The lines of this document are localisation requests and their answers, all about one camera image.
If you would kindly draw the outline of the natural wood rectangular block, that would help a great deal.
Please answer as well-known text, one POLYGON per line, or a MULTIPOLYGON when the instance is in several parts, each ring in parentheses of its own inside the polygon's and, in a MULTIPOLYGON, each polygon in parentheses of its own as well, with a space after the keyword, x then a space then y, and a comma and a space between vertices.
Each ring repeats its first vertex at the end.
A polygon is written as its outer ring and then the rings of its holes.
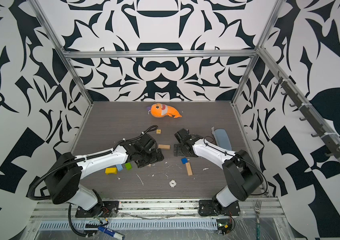
POLYGON ((170 150, 171 145, 158 145, 158 148, 162 150, 170 150))

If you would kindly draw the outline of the natural wood long block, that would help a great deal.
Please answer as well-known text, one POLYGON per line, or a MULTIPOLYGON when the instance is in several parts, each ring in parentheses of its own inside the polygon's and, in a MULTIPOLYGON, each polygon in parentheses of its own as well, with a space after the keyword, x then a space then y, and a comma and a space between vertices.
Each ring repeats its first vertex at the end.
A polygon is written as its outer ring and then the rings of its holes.
POLYGON ((191 164, 189 162, 187 162, 187 163, 185 163, 185 166, 186 166, 188 176, 192 176, 193 172, 192 172, 191 164))

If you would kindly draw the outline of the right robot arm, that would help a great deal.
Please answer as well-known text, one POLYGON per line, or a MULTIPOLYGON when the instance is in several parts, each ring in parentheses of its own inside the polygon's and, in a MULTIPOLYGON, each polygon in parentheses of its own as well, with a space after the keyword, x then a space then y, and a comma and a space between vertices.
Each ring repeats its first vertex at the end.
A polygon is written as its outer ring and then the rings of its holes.
POLYGON ((263 173, 246 151, 226 150, 199 135, 190 134, 186 129, 179 130, 174 136, 178 141, 174 145, 175 156, 201 157, 223 170, 226 187, 212 198, 218 208, 228 208, 234 202, 245 201, 263 184, 263 173))

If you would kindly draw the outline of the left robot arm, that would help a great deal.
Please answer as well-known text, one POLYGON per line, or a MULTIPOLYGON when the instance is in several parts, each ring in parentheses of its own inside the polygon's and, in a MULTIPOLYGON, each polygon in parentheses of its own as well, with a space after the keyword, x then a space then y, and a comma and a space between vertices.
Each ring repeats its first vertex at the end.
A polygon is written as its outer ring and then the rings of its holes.
POLYGON ((73 156, 66 153, 31 185, 27 196, 34 201, 50 199, 56 205, 69 203, 88 212, 98 211, 102 208, 102 199, 95 190, 81 185, 83 178, 102 169, 129 162, 143 168, 163 160, 162 150, 149 134, 121 141, 111 149, 93 154, 73 156))

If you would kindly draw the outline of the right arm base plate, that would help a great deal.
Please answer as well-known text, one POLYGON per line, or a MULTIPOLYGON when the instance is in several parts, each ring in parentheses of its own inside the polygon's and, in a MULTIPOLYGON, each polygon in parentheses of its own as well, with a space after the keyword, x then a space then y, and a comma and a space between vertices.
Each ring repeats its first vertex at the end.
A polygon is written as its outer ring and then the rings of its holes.
POLYGON ((200 200, 198 214, 202 217, 208 216, 239 216, 240 207, 238 201, 228 207, 222 207, 216 200, 200 200))

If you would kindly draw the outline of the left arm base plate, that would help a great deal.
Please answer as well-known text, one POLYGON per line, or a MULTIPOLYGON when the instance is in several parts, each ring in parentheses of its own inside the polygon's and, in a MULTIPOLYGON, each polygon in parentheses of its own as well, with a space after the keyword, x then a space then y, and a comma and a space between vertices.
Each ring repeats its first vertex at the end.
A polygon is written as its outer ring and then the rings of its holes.
POLYGON ((100 218, 110 217, 114 213, 119 211, 119 201, 103 201, 103 203, 97 203, 90 210, 84 210, 81 207, 77 208, 76 218, 93 218, 98 216, 100 218))

